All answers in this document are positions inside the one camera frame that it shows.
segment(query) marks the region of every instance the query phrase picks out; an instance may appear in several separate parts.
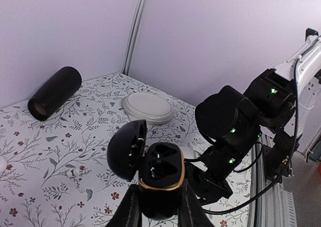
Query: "floral pattern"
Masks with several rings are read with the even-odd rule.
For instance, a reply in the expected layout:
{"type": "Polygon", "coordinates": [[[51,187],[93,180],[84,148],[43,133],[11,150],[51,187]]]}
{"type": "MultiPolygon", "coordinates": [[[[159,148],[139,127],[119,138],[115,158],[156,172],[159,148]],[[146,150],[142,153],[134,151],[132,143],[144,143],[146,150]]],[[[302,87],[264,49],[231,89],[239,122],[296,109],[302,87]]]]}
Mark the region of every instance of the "floral pattern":
{"type": "MultiPolygon", "coordinates": [[[[131,183],[119,178],[106,160],[110,138],[129,121],[121,100],[134,92],[159,95],[175,110],[172,122],[148,126],[147,145],[162,141],[198,153],[207,149],[192,105],[122,74],[83,82],[44,122],[29,114],[26,101],[4,108],[0,156],[7,160],[7,168],[0,173],[0,226],[105,226],[128,186],[137,183],[137,176],[131,183]]],[[[239,168],[250,162],[247,155],[239,168]]],[[[206,208],[225,210],[249,199],[251,170],[227,179],[234,194],[206,208]]],[[[247,226],[248,207],[209,218],[215,226],[247,226]]],[[[144,217],[143,226],[177,227],[177,216],[160,221],[144,217]]]]}

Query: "red flower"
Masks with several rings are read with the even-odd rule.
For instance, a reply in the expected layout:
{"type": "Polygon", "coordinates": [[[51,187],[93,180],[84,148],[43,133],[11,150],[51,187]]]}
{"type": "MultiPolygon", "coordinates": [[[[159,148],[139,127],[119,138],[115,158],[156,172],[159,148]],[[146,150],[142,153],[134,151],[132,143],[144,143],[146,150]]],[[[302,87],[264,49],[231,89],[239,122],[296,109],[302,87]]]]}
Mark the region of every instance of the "red flower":
{"type": "Polygon", "coordinates": [[[82,201],[80,201],[80,203],[77,204],[77,206],[79,206],[80,208],[82,208],[84,205],[85,204],[82,201]]]}
{"type": "Polygon", "coordinates": [[[18,211],[16,210],[16,208],[11,208],[11,209],[10,209],[9,214],[12,214],[13,217],[16,217],[16,216],[17,216],[17,215],[16,215],[17,213],[18,213],[18,211]]]}
{"type": "Polygon", "coordinates": [[[116,200],[117,198],[119,198],[119,193],[117,193],[117,192],[111,193],[110,195],[113,200],[116,200]]]}
{"type": "Polygon", "coordinates": [[[106,207],[106,209],[105,209],[105,213],[107,213],[107,214],[112,213],[112,209],[110,209],[110,208],[109,208],[109,206],[108,206],[108,207],[106,207]]]}
{"type": "Polygon", "coordinates": [[[220,222],[220,224],[221,224],[221,227],[227,227],[227,221],[226,220],[222,220],[220,222]]]}

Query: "black cylinder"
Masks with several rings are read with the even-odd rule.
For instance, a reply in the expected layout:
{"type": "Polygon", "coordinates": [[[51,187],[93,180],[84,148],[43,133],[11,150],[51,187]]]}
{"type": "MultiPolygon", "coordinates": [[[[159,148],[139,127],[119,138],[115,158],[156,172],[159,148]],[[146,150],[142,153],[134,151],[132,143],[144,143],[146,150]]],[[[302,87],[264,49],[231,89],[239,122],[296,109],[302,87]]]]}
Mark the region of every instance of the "black cylinder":
{"type": "Polygon", "coordinates": [[[75,68],[63,67],[28,101],[29,112],[40,121],[47,120],[77,92],[81,82],[81,75],[75,68]]]}

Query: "floral tablecloth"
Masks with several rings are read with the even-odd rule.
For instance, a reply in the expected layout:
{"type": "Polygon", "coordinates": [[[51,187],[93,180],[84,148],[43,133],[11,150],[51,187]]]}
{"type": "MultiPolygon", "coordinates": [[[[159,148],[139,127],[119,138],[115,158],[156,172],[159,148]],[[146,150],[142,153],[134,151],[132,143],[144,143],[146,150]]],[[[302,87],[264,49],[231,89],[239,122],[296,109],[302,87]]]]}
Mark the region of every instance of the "floral tablecloth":
{"type": "MultiPolygon", "coordinates": [[[[134,92],[167,99],[175,118],[149,126],[147,144],[172,142],[203,152],[209,144],[198,133],[194,107],[122,74],[83,82],[81,88],[49,120],[35,120],[27,101],[0,110],[0,156],[8,164],[0,173],[0,227],[105,226],[130,183],[111,172],[106,148],[113,134],[129,121],[121,100],[134,92]],[[66,173],[78,168],[78,176],[66,173]]],[[[250,155],[239,166],[250,162],[250,155]]],[[[207,206],[225,210],[250,197],[250,170],[232,173],[229,199],[207,206]]],[[[137,176],[132,182],[137,183],[137,176]]],[[[209,216],[215,226],[245,227],[248,207],[227,215],[209,216]]],[[[177,226],[177,217],[143,220],[143,226],[177,226]]]]}

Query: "vertical metal strip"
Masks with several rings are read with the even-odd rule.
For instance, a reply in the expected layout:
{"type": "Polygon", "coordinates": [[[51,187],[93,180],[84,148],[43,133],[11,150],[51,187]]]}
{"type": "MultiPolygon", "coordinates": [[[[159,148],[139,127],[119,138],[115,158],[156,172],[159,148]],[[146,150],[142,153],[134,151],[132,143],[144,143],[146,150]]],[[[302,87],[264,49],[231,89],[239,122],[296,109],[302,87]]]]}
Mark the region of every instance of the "vertical metal strip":
{"type": "Polygon", "coordinates": [[[134,48],[136,45],[139,26],[140,26],[141,17],[142,17],[145,4],[146,4],[146,0],[138,0],[136,9],[134,12],[134,17],[131,23],[131,28],[130,28],[127,46],[126,46],[126,52],[125,52],[124,61],[121,69],[121,72],[126,75],[129,75],[130,65],[132,62],[134,48]]]}

